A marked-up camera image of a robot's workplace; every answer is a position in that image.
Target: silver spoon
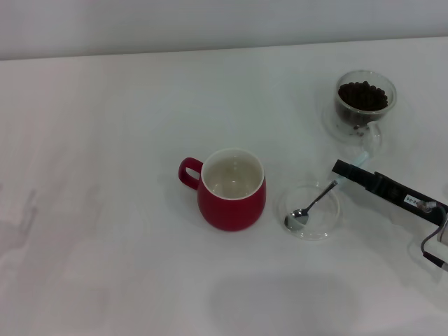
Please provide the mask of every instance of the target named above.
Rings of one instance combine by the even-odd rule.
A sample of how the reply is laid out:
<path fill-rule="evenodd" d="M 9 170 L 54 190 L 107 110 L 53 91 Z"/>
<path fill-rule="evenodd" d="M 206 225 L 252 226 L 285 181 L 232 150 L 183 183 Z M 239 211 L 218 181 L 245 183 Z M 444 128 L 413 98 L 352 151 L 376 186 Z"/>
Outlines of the silver spoon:
<path fill-rule="evenodd" d="M 325 196 L 330 190 L 332 190 L 335 186 L 337 186 L 338 181 L 334 180 L 331 182 L 328 187 L 321 192 L 321 194 L 305 209 L 297 209 L 290 212 L 286 217 L 284 224 L 289 230 L 300 230 L 303 225 L 306 225 L 308 222 L 308 211 L 317 203 L 323 196 Z"/>

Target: spoon handle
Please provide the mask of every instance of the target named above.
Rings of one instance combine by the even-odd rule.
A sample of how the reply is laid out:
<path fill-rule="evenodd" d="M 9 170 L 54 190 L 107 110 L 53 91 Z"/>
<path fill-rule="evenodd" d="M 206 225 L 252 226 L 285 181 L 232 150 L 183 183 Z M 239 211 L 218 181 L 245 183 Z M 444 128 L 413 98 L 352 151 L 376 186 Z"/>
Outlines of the spoon handle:
<path fill-rule="evenodd" d="M 333 180 L 327 188 L 307 207 L 307 212 L 317 203 L 323 196 L 325 196 L 330 190 L 332 190 L 335 186 L 337 186 L 337 181 Z"/>

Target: mug rim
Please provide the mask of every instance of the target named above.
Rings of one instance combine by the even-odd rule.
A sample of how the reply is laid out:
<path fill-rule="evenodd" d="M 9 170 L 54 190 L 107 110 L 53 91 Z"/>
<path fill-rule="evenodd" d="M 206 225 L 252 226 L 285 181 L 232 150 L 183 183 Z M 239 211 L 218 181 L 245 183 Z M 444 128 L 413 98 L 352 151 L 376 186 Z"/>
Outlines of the mug rim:
<path fill-rule="evenodd" d="M 253 157 L 257 163 L 258 166 L 261 168 L 261 179 L 260 179 L 260 183 L 258 184 L 257 188 L 251 192 L 249 195 L 246 195 L 244 197 L 238 197 L 238 198 L 229 198 L 229 197 L 223 197 L 223 196 L 219 196 L 217 194 L 215 194 L 213 191 L 211 191 L 208 187 L 208 185 L 205 183 L 204 180 L 204 175 L 203 174 L 203 170 L 204 167 L 207 168 L 206 164 L 210 161 L 210 159 L 212 159 L 215 155 L 220 154 L 222 152 L 226 152 L 226 151 L 239 151 L 239 152 L 244 152 L 245 154 L 249 154 L 251 157 Z M 263 167 L 263 165 L 261 164 L 260 159 L 258 159 L 257 155 L 253 154 L 251 151 L 246 150 L 246 149 L 242 149 L 242 148 L 238 148 L 238 147 L 231 147 L 231 148 L 223 148 L 220 150 L 217 150 L 216 152 L 212 153 L 205 161 L 204 164 L 202 165 L 202 169 L 201 169 L 201 181 L 202 184 L 204 184 L 204 187 L 207 189 L 207 191 L 209 191 L 213 196 L 220 198 L 222 200 L 226 200 L 226 201 L 240 201 L 240 200 L 244 200 L 246 198 L 249 198 L 250 196 L 254 195 L 256 192 L 259 191 L 259 189 L 261 188 L 261 186 L 263 185 L 263 182 L 265 181 L 265 168 Z"/>

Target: cable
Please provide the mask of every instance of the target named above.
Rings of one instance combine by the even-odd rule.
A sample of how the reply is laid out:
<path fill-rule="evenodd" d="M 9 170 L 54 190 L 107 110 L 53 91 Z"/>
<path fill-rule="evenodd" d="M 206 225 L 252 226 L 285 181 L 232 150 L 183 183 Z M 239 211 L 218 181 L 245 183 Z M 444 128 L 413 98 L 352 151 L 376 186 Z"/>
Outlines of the cable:
<path fill-rule="evenodd" d="M 441 231 L 441 229 L 445 226 L 445 223 L 447 222 L 447 212 L 445 211 L 445 208 L 443 206 L 441 206 L 440 204 L 438 204 L 437 202 L 428 202 L 428 203 L 420 202 L 417 205 L 417 207 L 421 210 L 424 210 L 425 212 L 429 212 L 433 208 L 438 208 L 442 212 L 443 220 L 442 220 L 441 225 L 437 228 L 436 231 L 434 231 L 429 236 L 427 236 L 427 238 L 423 239 L 423 241 L 421 242 L 421 245 L 420 245 L 420 249 L 421 249 L 421 252 L 423 253 L 423 257 L 425 257 L 426 259 L 431 261 L 436 266 L 438 266 L 448 272 L 448 264 L 445 261 L 443 261 L 442 259 L 437 258 L 435 255 L 432 255 L 431 253 L 428 253 L 425 251 L 426 242 L 429 239 L 433 238 L 437 233 L 439 233 Z"/>

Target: black cable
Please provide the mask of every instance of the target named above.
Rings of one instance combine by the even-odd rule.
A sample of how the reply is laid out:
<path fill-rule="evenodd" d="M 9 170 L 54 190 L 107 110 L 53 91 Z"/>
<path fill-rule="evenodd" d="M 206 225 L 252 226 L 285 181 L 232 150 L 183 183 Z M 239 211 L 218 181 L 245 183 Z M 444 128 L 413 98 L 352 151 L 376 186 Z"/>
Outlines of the black cable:
<path fill-rule="evenodd" d="M 447 221 L 447 212 L 445 211 L 445 208 L 439 204 L 437 204 L 436 207 L 439 208 L 440 211 L 442 212 L 442 215 L 443 215 L 442 224 L 436 229 L 436 231 L 434 231 L 429 236 L 427 236 L 427 238 L 423 239 L 423 241 L 421 242 L 421 245 L 420 245 L 420 249 L 421 249 L 421 252 L 423 253 L 423 257 L 425 257 L 426 259 L 428 259 L 429 261 L 431 261 L 433 264 L 437 265 L 438 267 L 446 270 L 444 267 L 445 261 L 443 261 L 442 259 L 437 258 L 435 255 L 432 255 L 431 253 L 428 253 L 425 251 L 426 242 L 429 239 L 433 238 L 437 233 L 439 233 L 441 231 L 441 229 L 445 226 L 445 223 Z"/>

